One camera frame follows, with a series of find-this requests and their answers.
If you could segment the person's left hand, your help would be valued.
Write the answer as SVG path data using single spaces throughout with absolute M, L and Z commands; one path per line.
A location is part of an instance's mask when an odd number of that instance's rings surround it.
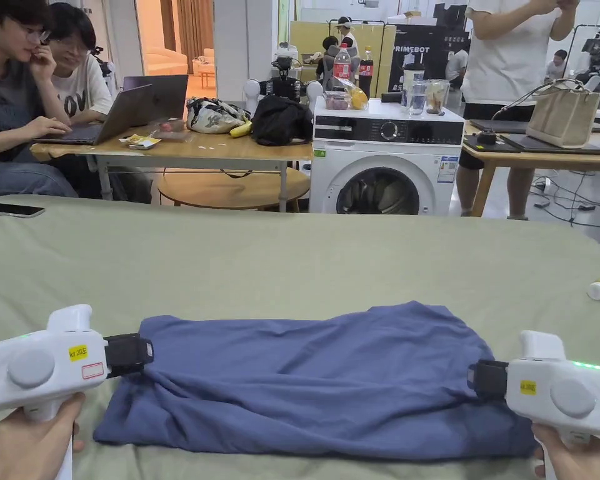
M 0 421 L 0 479 L 55 479 L 63 464 L 82 411 L 85 395 L 77 393 L 48 422 L 29 420 L 22 409 Z

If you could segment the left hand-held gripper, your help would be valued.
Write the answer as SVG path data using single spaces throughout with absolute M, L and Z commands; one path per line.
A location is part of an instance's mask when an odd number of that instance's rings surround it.
M 42 331 L 0 342 L 0 411 L 22 409 L 35 423 L 51 421 L 62 404 L 108 378 L 137 373 L 154 360 L 139 334 L 104 337 L 90 327 L 86 304 L 54 311 Z M 72 441 L 55 479 L 73 476 Z

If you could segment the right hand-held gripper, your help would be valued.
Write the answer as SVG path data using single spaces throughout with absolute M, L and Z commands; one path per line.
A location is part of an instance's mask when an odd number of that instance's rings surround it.
M 481 359 L 471 365 L 469 387 L 480 398 L 504 401 L 518 416 L 555 429 L 567 452 L 596 458 L 584 478 L 600 479 L 600 366 L 568 359 L 553 334 L 523 331 L 521 346 L 521 356 L 512 361 Z

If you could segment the person's right hand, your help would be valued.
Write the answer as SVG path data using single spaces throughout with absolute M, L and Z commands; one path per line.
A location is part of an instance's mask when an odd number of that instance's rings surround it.
M 542 444 L 535 452 L 535 457 L 542 461 L 534 468 L 537 478 L 546 478 L 547 456 L 554 466 L 557 479 L 600 479 L 598 437 L 593 437 L 589 444 L 567 447 L 553 427 L 533 424 L 532 431 Z

